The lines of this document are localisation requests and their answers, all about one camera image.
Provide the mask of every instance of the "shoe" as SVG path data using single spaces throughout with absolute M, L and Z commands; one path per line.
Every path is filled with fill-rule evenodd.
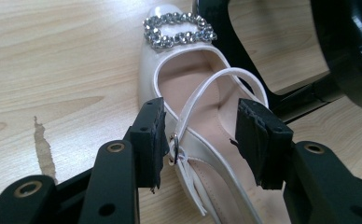
M 170 163 L 187 196 L 216 223 L 259 223 L 259 216 L 279 214 L 289 222 L 282 192 L 259 190 L 230 143 L 239 98 L 268 107 L 258 79 L 230 67 L 209 42 L 216 35 L 203 18 L 164 5 L 152 8 L 143 24 L 139 103 L 164 98 Z

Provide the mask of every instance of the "shoe strap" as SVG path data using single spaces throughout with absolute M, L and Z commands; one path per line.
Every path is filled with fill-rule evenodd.
M 203 93 L 206 91 L 206 89 L 209 87 L 209 85 L 215 81 L 219 77 L 223 76 L 232 76 L 235 78 L 236 84 L 240 85 L 240 88 L 242 88 L 253 100 L 259 101 L 263 103 L 265 106 L 268 107 L 268 98 L 266 96 L 265 90 L 262 86 L 262 84 L 259 82 L 259 80 L 250 72 L 243 70 L 241 68 L 226 68 L 219 72 L 216 72 L 214 75 L 208 77 L 205 81 L 203 81 L 198 88 L 190 95 L 188 98 L 184 108 L 182 109 L 180 116 L 178 117 L 178 122 L 175 125 L 174 133 L 177 136 L 177 144 L 178 142 L 181 142 L 182 137 L 184 136 L 185 130 L 188 126 L 188 121 L 191 116 L 191 113 L 196 105 L 196 103 L 199 101 L 199 99 L 202 97 Z M 243 86 L 243 84 L 237 79 L 237 77 L 243 79 L 253 90 L 254 94 L 251 93 L 247 88 Z M 175 150 L 174 150 L 174 144 L 175 140 L 172 140 L 170 142 L 170 158 L 174 161 L 175 156 Z M 191 200 L 198 206 L 200 212 L 202 215 L 206 214 L 206 209 L 210 211 L 210 214 L 213 216 L 213 219 L 216 222 L 219 222 L 219 217 L 216 215 L 215 209 L 213 205 L 211 204 L 210 200 L 208 199 L 208 196 L 205 195 L 205 190 L 202 190 L 202 186 L 199 187 L 199 178 L 195 174 L 194 170 L 189 167 L 188 164 L 188 154 L 185 150 L 183 150 L 182 146 L 178 146 L 180 150 L 180 157 L 179 162 L 177 163 L 177 167 L 179 168 L 178 171 L 180 172 L 181 176 L 183 176 L 185 180 L 185 187 L 188 189 L 189 196 L 191 197 Z M 203 207 L 202 201 L 205 201 L 206 209 Z M 255 210 L 252 208 L 252 204 L 250 203 L 247 205 L 246 209 L 246 216 L 250 216 L 253 220 L 259 222 L 259 217 L 256 214 Z
M 175 133 L 177 134 L 179 141 L 181 141 L 184 135 L 189 118 L 196 103 L 202 97 L 203 93 L 207 90 L 208 86 L 217 78 L 223 76 L 234 76 L 243 79 L 251 87 L 255 94 L 255 97 L 253 93 L 251 93 L 248 89 L 245 89 L 245 91 L 247 91 L 247 94 L 250 95 L 253 100 L 261 102 L 266 107 L 269 106 L 265 89 L 263 88 L 260 81 L 253 74 L 241 68 L 226 68 L 220 70 L 219 72 L 216 72 L 214 75 L 208 77 L 205 81 L 203 81 L 187 100 L 175 126 Z

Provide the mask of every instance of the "shoe insole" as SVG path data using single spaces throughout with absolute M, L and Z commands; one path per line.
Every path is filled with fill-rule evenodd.
M 160 93 L 169 107 L 179 115 L 188 97 L 199 84 L 214 73 L 212 65 L 208 63 L 206 54 L 202 51 L 182 54 L 171 59 L 161 68 L 158 78 Z M 239 97 L 230 98 L 235 101 L 235 107 L 226 113 L 237 113 L 238 98 L 250 98 L 246 93 L 238 92 Z M 188 126 L 203 136 L 230 164 L 264 223 L 289 222 L 282 191 L 263 190 L 256 186 L 248 163 L 239 154 L 237 147 L 230 143 L 230 138 L 234 136 L 223 128 L 218 113 L 219 107 L 219 87 L 217 82 L 213 82 L 197 103 Z M 190 165 L 202 181 L 221 221 L 243 223 L 236 202 L 231 200 L 233 196 L 226 182 L 215 169 L 200 161 L 191 161 Z

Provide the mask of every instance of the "white shoe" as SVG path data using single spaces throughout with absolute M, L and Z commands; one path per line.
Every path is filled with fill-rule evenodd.
M 175 12 L 178 13 L 176 18 L 170 15 L 164 21 L 155 19 Z M 153 19 L 145 21 L 145 25 L 150 26 L 146 28 L 147 41 L 141 51 L 139 103 L 164 98 L 166 134 L 173 137 L 169 157 L 175 163 L 185 193 L 202 215 L 209 212 L 217 223 L 259 223 L 260 218 L 247 191 L 251 191 L 248 192 L 250 198 L 257 201 L 254 205 L 272 203 L 267 212 L 273 210 L 271 206 L 285 209 L 282 192 L 273 196 L 272 192 L 259 191 L 247 162 L 230 139 L 234 138 L 239 98 L 253 99 L 268 106 L 265 91 L 248 71 L 230 68 L 222 53 L 210 43 L 171 43 L 169 39 L 180 40 L 169 36 L 187 31 L 191 34 L 200 32 L 200 39 L 205 35 L 216 38 L 203 19 L 180 21 L 183 20 L 178 18 L 181 14 L 180 9 L 172 5 L 149 11 L 148 17 Z M 208 33 L 204 33 L 202 24 L 208 27 Z M 155 27 L 160 29 L 161 36 L 168 36 L 160 41 L 155 35 L 158 30 L 153 31 Z M 236 76 L 242 78 L 255 95 Z M 285 214 L 280 220 L 289 222 L 286 211 L 279 214 Z M 265 211 L 260 215 L 267 216 Z

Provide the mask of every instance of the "ankle strap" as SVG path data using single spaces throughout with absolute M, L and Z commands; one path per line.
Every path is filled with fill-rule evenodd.
M 269 106 L 268 104 L 268 98 L 266 96 L 265 89 L 263 88 L 262 84 L 259 82 L 259 80 L 250 72 L 241 69 L 241 68 L 226 68 L 223 69 L 214 75 L 208 77 L 205 81 L 203 81 L 199 87 L 190 95 L 189 99 L 187 100 L 184 108 L 181 111 L 180 116 L 178 117 L 178 122 L 175 126 L 175 133 L 178 136 L 179 141 L 181 141 L 183 134 L 185 132 L 185 129 L 187 128 L 188 121 L 190 118 L 190 115 L 193 111 L 193 108 L 195 107 L 196 103 L 199 101 L 205 90 L 208 88 L 208 86 L 215 81 L 219 77 L 223 76 L 234 76 L 234 77 L 240 77 L 243 79 L 253 90 L 254 94 L 251 93 L 247 88 L 245 88 L 245 91 L 248 95 L 250 95 L 253 100 L 259 101 L 262 104 L 264 104 L 266 107 Z

